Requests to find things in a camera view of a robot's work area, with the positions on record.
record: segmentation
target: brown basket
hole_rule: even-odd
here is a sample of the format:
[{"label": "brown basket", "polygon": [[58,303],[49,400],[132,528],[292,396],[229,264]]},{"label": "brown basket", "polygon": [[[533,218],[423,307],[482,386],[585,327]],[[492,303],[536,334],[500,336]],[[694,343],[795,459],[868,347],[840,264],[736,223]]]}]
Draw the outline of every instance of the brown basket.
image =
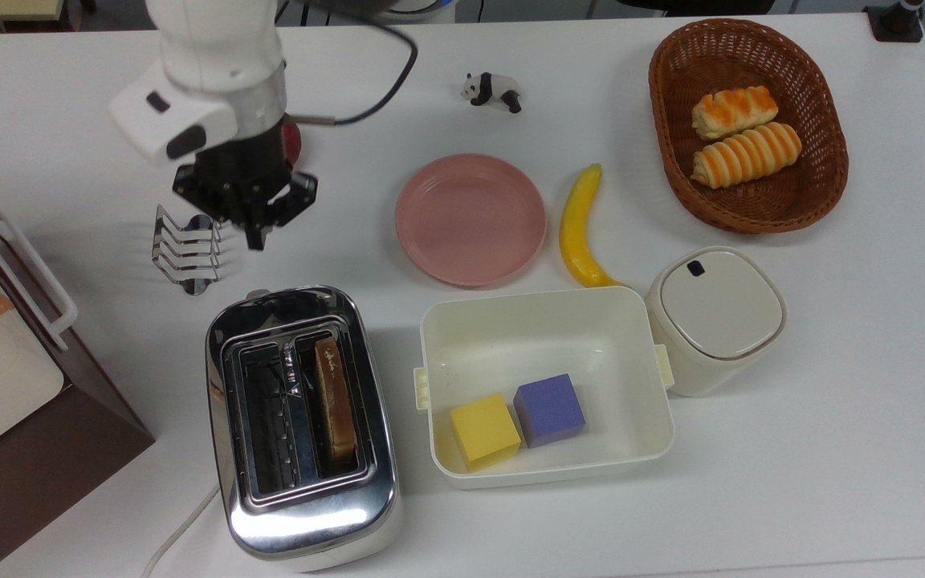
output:
[{"label": "brown basket", "polygon": [[[691,109],[724,88],[764,85],[792,125],[801,155],[779,173],[712,190],[689,178],[708,143],[691,128]],[[692,22],[662,41],[649,69],[652,110],[666,176],[691,215],[736,233],[799,230],[822,219],[848,180],[848,149],[823,74],[781,33],[741,19]]]}]

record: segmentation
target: power cord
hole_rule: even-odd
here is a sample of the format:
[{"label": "power cord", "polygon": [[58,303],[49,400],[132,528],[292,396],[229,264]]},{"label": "power cord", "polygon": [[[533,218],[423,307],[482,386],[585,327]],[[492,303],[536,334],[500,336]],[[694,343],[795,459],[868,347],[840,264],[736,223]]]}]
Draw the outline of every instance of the power cord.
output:
[{"label": "power cord", "polygon": [[291,4],[291,0],[283,0],[283,4],[280,4],[279,10],[276,11],[276,18],[273,18],[273,23],[277,23],[280,20],[280,16],[287,10],[287,4]]},{"label": "power cord", "polygon": [[208,496],[202,499],[201,504],[198,504],[198,507],[195,508],[194,512],[191,512],[191,515],[188,516],[187,520],[184,520],[184,523],[181,524],[177,530],[173,531],[173,534],[169,535],[169,538],[166,538],[166,541],[159,546],[159,549],[152,555],[151,559],[148,560],[148,563],[145,564],[145,570],[142,572],[142,578],[149,578],[152,575],[152,571],[155,570],[155,564],[159,564],[159,560],[162,560],[162,556],[165,555],[166,550],[169,550],[170,546],[173,546],[173,542],[176,542],[177,539],[184,535],[185,531],[188,530],[188,527],[191,527],[191,524],[198,519],[198,516],[202,515],[202,512],[205,511],[206,506],[213,501],[213,498],[216,498],[217,494],[220,494],[220,486],[213,486],[209,490]]},{"label": "power cord", "polygon": [[285,115],[285,120],[289,122],[295,122],[295,124],[326,124],[328,127],[344,127],[346,124],[355,124],[364,118],[372,116],[378,110],[381,110],[399,91],[401,85],[405,82],[406,77],[409,76],[409,72],[412,71],[412,67],[416,63],[416,56],[419,56],[419,47],[416,47],[416,43],[409,36],[390,28],[390,26],[382,25],[380,22],[374,22],[372,19],[362,18],[362,16],[357,16],[355,14],[349,14],[348,12],[342,10],[330,10],[334,14],[339,16],[344,16],[344,18],[350,19],[350,21],[355,21],[359,23],[364,23],[368,26],[374,26],[383,30],[383,32],[396,37],[397,39],[403,41],[409,45],[409,59],[406,61],[405,66],[401,69],[399,77],[395,80],[395,83],[389,89],[388,94],[385,94],[381,101],[377,104],[371,106],[370,108],[364,110],[363,112],[356,114],[355,116],[350,116],[348,118],[335,118],[333,116],[294,116],[294,115]]}]

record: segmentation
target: white container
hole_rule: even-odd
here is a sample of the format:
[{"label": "white container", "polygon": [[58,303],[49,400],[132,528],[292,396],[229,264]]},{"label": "white container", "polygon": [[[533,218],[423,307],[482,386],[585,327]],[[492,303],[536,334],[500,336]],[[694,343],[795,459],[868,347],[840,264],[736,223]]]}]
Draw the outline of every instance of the white container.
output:
[{"label": "white container", "polygon": [[[434,464],[459,489],[622,472],[673,443],[665,348],[654,345],[645,301],[630,289],[440,303],[423,316],[421,337],[416,407],[427,412]],[[561,373],[573,380],[584,430],[533,450],[521,444],[516,457],[467,472],[449,411],[495,393],[511,403],[521,385]]]},{"label": "white container", "polygon": [[770,351],[787,325],[774,282],[740,251],[706,246],[667,267],[647,296],[654,338],[683,396],[708,393]]}]

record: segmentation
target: pink plate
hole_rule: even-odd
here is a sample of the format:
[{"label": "pink plate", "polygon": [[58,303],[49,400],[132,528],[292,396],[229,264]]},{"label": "pink plate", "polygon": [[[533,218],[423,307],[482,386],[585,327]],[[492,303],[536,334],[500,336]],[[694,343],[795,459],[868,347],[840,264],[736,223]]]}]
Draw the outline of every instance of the pink plate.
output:
[{"label": "pink plate", "polygon": [[506,161],[456,154],[419,169],[395,208],[401,246],[430,277],[492,285],[537,256],[548,219],[530,179]]}]

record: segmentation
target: pastry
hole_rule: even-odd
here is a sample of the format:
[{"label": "pastry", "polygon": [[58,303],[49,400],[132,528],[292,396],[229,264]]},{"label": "pastry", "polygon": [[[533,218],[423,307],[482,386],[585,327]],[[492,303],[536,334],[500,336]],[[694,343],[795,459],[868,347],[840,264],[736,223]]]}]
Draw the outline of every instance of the pastry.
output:
[{"label": "pastry", "polygon": [[770,122],[695,153],[691,179],[710,188],[736,185],[793,165],[800,153],[801,139],[794,128]]},{"label": "pastry", "polygon": [[707,141],[767,124],[777,115],[777,103],[766,87],[732,88],[702,96],[691,109],[691,127]]}]

